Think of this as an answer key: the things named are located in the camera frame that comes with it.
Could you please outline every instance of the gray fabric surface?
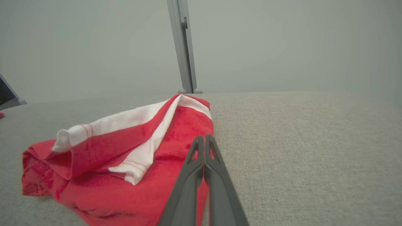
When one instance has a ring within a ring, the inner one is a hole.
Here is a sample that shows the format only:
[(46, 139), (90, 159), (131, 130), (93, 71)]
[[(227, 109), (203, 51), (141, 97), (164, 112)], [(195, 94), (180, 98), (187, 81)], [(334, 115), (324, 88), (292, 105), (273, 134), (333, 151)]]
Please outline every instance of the gray fabric surface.
[[(250, 225), (402, 225), (400, 110), (339, 93), (196, 96), (211, 103), (215, 138)], [(168, 98), (4, 110), (0, 225), (85, 225), (52, 198), (21, 195), (21, 153), (61, 128)]]

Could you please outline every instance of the red and white cloth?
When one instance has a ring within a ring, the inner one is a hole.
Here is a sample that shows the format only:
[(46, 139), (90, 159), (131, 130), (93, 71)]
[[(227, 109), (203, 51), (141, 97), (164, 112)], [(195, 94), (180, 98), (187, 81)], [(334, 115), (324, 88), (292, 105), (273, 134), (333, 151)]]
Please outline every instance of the red and white cloth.
[[(23, 194), (53, 196), (89, 225), (156, 225), (209, 103), (185, 95), (62, 129), (23, 154)], [(198, 189), (201, 224), (207, 186)]]

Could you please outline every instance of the metal bracket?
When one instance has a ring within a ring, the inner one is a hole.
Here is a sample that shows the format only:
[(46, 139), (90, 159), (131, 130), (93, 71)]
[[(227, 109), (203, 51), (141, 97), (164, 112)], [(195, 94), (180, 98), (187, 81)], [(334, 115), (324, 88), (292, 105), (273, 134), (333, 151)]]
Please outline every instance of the metal bracket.
[(197, 88), (193, 44), (191, 41), (191, 27), (187, 0), (167, 0), (170, 25), (176, 47), (177, 62), (179, 65), (183, 89), (180, 92), (202, 93)]

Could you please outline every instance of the white stripe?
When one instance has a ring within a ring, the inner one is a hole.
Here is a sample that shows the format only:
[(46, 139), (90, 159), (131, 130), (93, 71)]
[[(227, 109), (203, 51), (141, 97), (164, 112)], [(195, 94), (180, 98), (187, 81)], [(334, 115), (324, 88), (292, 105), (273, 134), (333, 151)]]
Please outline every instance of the white stripe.
[(195, 109), (196, 111), (204, 113), (212, 120), (209, 109), (205, 105), (201, 104), (191, 97), (180, 95), (173, 101), (162, 122), (156, 128), (151, 138), (145, 143), (142, 143), (141, 145), (133, 149), (120, 165), (110, 167), (109, 170), (111, 172), (125, 173), (125, 181), (130, 182), (133, 185), (138, 184), (144, 176), (144, 172), (136, 168), (135, 166), (132, 166), (131, 164), (133, 164), (134, 161), (138, 163), (134, 165), (138, 167), (140, 167), (140, 165), (144, 165), (147, 169), (152, 165), (154, 161), (154, 152), (157, 150), (160, 143), (162, 142), (162, 139), (165, 136), (173, 119), (173, 115), (176, 111), (177, 106), (190, 107), (192, 109)]
[(62, 129), (57, 132), (57, 140), (52, 151), (65, 152), (68, 151), (71, 146), (77, 145), (91, 136), (108, 134), (147, 123), (155, 117), (159, 109), (161, 109), (167, 101), (110, 115), (90, 123), (91, 126), (88, 124), (75, 125), (70, 129)]

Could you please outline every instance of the red object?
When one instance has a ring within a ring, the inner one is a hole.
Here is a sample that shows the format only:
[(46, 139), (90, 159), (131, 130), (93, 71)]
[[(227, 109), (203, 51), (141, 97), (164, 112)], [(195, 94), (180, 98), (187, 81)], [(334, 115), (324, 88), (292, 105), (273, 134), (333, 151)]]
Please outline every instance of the red object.
[[(61, 130), (23, 153), (23, 194), (53, 196), (93, 226), (156, 225), (192, 141), (205, 134), (209, 103), (184, 95)], [(198, 194), (201, 225), (205, 182)]]

